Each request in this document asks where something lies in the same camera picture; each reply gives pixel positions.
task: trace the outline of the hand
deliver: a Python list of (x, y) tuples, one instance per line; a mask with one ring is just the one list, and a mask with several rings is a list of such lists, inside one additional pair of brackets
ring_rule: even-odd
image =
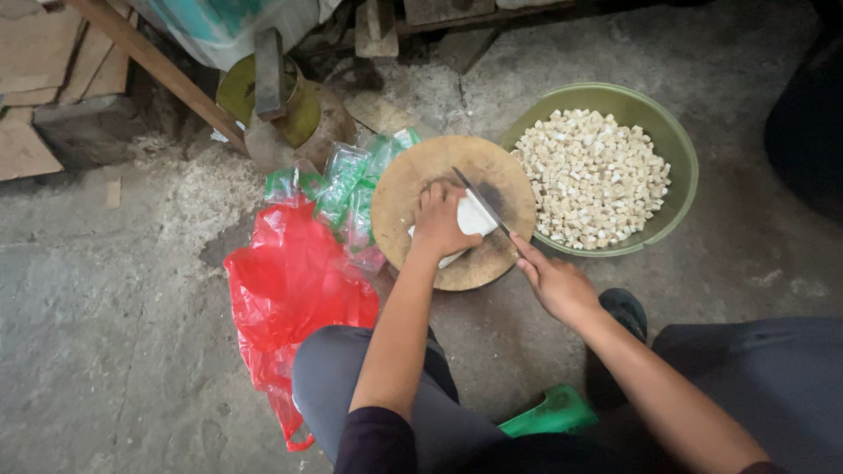
[(421, 193), (411, 251), (435, 256), (436, 261), (440, 261), (483, 241), (482, 235), (466, 235), (459, 229), (457, 205), (461, 197), (465, 197), (465, 189), (439, 181), (433, 183), (429, 191)]
[(517, 265), (548, 314), (568, 326), (578, 326), (579, 316), (603, 311), (591, 280), (573, 264), (558, 258), (548, 260), (520, 235), (512, 232), (510, 237), (524, 254)]

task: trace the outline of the red plastic bag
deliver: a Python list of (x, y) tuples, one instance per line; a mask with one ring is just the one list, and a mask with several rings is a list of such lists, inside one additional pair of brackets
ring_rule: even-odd
[(302, 424), (293, 405), (293, 359), (305, 337), (334, 324), (371, 327), (378, 295), (348, 264), (342, 246), (311, 214), (314, 204), (276, 205), (260, 211), (248, 248), (226, 257), (231, 310), (240, 355), (256, 390), (266, 392), (281, 422), (287, 449)]

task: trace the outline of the round cutting board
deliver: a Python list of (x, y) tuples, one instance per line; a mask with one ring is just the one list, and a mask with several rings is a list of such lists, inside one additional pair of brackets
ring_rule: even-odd
[[(521, 235), (533, 233), (533, 190), (509, 153), (477, 137), (432, 138), (395, 157), (372, 196), (375, 241), (399, 270), (410, 250), (407, 230), (415, 223), (413, 209), (422, 191), (435, 180), (463, 186), (451, 166), (463, 172), (511, 230)], [(439, 269), (433, 287), (450, 291), (477, 288), (503, 275), (517, 260), (515, 245), (495, 229), (482, 244)]]

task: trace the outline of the wooden stick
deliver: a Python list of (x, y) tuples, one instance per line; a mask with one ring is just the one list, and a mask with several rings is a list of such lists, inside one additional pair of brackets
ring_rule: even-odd
[(79, 10), (91, 25), (102, 30), (115, 45), (129, 53), (132, 59), (149, 71), (164, 87), (219, 130), (235, 147), (249, 155), (243, 131), (234, 123), (234, 118), (220, 109), (105, 0), (67, 0), (67, 4)]

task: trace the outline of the knife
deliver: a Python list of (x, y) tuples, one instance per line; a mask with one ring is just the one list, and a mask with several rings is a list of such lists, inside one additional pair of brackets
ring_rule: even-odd
[[(480, 205), (486, 210), (487, 213), (489, 213), (492, 220), (495, 221), (495, 224), (497, 224), (497, 227), (500, 230), (502, 230), (503, 233), (507, 236), (507, 239), (510, 239), (510, 237), (509, 237), (509, 227), (507, 227), (507, 225), (503, 223), (500, 216), (497, 215), (495, 210), (491, 208), (491, 206), (489, 205), (488, 202), (486, 202), (486, 199), (480, 194), (479, 191), (477, 191), (477, 188), (475, 188), (474, 185), (471, 184), (471, 181), (469, 181), (469, 179), (466, 178), (465, 175), (463, 175), (462, 172), (460, 172), (457, 169), (456, 166), (451, 166), (451, 169), (454, 170), (454, 173), (456, 173), (457, 176), (459, 176), (459, 178), (463, 181), (463, 184), (465, 185), (465, 187), (469, 191), (471, 191), (471, 194), (474, 194), (474, 196), (477, 198), (477, 201), (480, 202)], [(524, 256), (521, 253), (521, 250), (518, 251), (518, 255), (521, 256), (521, 257)]]

